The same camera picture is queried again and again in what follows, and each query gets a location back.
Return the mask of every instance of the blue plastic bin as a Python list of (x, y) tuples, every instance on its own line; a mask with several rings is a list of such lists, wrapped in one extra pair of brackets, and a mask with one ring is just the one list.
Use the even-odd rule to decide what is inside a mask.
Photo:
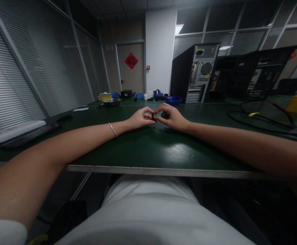
[(136, 98), (137, 98), (137, 99), (144, 99), (144, 94), (142, 94), (142, 93), (137, 93), (137, 94), (136, 94)]
[(154, 97), (163, 96), (163, 94), (154, 94)]
[(178, 96), (166, 96), (165, 102), (169, 105), (179, 105), (182, 102), (182, 98)]

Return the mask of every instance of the black chair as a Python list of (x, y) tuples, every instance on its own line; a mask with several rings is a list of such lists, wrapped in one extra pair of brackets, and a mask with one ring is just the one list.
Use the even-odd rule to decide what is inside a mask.
[(277, 95), (294, 95), (297, 91), (297, 78), (281, 79), (278, 89), (275, 91)]

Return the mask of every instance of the window blinds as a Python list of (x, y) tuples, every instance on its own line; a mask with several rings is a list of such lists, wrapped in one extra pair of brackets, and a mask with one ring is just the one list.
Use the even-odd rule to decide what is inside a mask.
[(93, 101), (69, 20), (41, 0), (0, 0), (0, 17), (50, 116)]
[(175, 37), (175, 45), (173, 48), (173, 59), (175, 59), (182, 52), (190, 48), (194, 44), (202, 43), (203, 35), (199, 36), (176, 36)]
[(258, 50), (266, 31), (237, 32), (230, 55), (246, 54)]
[[(233, 33), (206, 34), (203, 43), (221, 43), (221, 47), (230, 46)], [(227, 55), (228, 50), (219, 50), (218, 56)]]
[(42, 109), (0, 34), (0, 130), (44, 118)]
[(76, 32), (94, 94), (94, 99), (98, 100), (98, 96), (101, 93), (109, 92), (101, 45), (96, 43), (92, 38), (77, 27)]

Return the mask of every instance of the red decoration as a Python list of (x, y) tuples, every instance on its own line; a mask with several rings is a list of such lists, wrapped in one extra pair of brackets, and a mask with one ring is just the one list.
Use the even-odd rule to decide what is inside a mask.
[(131, 68), (133, 69), (134, 66), (137, 64), (138, 59), (136, 59), (136, 57), (130, 53), (130, 55), (128, 55), (127, 59), (125, 60), (125, 63)]
[(292, 53), (292, 55), (291, 55), (291, 57), (289, 58), (289, 60), (292, 60), (294, 57), (296, 57), (297, 56), (297, 51), (295, 50), (293, 53)]

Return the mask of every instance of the white container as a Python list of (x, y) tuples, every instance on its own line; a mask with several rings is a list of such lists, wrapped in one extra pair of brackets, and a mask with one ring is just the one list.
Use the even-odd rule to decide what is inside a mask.
[(153, 97), (153, 91), (147, 91), (147, 98), (150, 99)]

